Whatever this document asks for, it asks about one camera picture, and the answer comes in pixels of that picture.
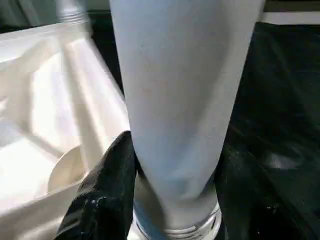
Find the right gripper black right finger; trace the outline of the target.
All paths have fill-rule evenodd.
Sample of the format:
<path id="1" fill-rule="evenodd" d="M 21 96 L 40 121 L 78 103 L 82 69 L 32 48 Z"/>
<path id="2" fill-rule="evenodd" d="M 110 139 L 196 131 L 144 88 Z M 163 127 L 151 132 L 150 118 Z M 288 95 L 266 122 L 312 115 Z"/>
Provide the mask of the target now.
<path id="1" fill-rule="evenodd" d="M 214 181 L 227 239 L 313 238 L 302 214 L 242 145 L 223 147 Z"/>

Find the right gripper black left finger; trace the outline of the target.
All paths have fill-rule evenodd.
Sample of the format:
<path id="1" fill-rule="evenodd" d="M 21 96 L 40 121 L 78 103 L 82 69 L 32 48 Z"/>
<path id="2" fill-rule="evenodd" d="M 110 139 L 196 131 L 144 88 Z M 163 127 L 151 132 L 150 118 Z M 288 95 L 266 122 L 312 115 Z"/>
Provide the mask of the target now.
<path id="1" fill-rule="evenodd" d="M 136 154 L 122 132 L 80 184 L 57 231 L 59 240 L 125 240 L 133 221 Z"/>

